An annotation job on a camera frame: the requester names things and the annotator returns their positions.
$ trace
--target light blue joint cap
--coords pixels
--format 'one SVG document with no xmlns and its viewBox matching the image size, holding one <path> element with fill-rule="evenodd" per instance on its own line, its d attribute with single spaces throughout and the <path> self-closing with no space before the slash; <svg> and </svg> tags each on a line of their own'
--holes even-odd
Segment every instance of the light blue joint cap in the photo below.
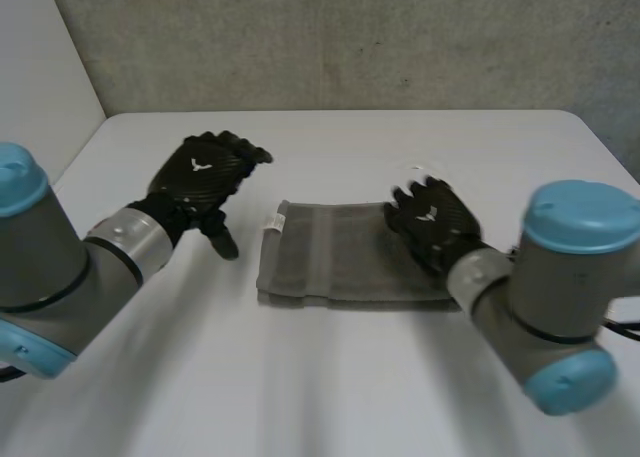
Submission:
<svg viewBox="0 0 640 457">
<path fill-rule="evenodd" d="M 552 182 L 533 194 L 524 217 L 524 232 L 555 252 L 615 252 L 640 238 L 640 201 L 607 184 Z"/>
<path fill-rule="evenodd" d="M 42 379 L 53 379 L 76 355 L 28 330 L 0 319 L 0 361 Z"/>
<path fill-rule="evenodd" d="M 35 205 L 47 193 L 47 174 L 27 149 L 0 142 L 0 217 L 11 217 Z"/>
<path fill-rule="evenodd" d="M 580 412 L 605 397 L 618 371 L 604 350 L 585 350 L 554 362 L 527 380 L 524 393 L 548 415 Z"/>
</svg>

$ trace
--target table surface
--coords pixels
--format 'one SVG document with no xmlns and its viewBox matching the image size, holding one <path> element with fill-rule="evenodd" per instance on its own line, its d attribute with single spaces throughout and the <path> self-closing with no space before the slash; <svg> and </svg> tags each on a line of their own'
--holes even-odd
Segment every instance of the table surface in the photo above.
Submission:
<svg viewBox="0 0 640 457">
<path fill-rule="evenodd" d="M 603 332 L 620 384 L 577 416 L 538 412 L 460 314 L 273 309 L 256 300 L 261 227 L 282 199 L 376 202 L 429 172 L 506 250 L 546 182 L 640 186 L 558 111 L 124 114 L 56 185 L 84 233 L 140 198 L 187 135 L 229 129 L 270 150 L 225 206 L 241 251 L 196 232 L 55 381 L 0 386 L 0 454 L 534 457 L 635 455 L 640 347 Z M 618 314 L 640 310 L 638 305 Z"/>
</svg>

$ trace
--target gray towel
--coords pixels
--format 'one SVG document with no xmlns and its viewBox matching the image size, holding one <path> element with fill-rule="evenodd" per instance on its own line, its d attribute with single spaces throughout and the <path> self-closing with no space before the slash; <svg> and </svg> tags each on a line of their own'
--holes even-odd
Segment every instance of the gray towel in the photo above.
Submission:
<svg viewBox="0 0 640 457">
<path fill-rule="evenodd" d="M 265 228 L 258 300 L 277 306 L 455 310 L 387 229 L 382 204 L 283 201 Z"/>
</svg>

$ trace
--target concrete wall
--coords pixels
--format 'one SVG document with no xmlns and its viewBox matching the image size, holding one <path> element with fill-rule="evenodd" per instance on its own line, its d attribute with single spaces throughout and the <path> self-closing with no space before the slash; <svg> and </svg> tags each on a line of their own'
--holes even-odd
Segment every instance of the concrete wall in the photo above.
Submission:
<svg viewBox="0 0 640 457">
<path fill-rule="evenodd" d="M 640 177 L 638 0 L 56 0 L 107 114 L 554 108 Z"/>
</svg>

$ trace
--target white logo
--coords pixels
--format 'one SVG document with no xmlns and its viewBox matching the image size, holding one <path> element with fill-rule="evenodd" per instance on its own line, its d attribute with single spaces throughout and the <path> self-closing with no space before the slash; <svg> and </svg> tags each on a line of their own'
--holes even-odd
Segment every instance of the white logo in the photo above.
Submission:
<svg viewBox="0 0 640 457">
<path fill-rule="evenodd" d="M 207 165 L 198 165 L 196 163 L 196 159 L 191 159 L 191 165 L 193 165 L 193 171 L 197 172 L 199 170 L 205 170 L 205 169 L 210 169 L 211 167 L 213 167 L 211 164 L 207 164 Z"/>
<path fill-rule="evenodd" d="M 433 205 L 431 206 L 431 209 L 429 209 L 429 213 L 425 214 L 424 216 L 419 215 L 418 217 L 416 217 L 416 220 L 421 220 L 423 222 L 427 222 L 429 220 L 435 222 L 436 221 L 436 215 L 438 215 L 438 209 L 436 209 Z"/>
</svg>

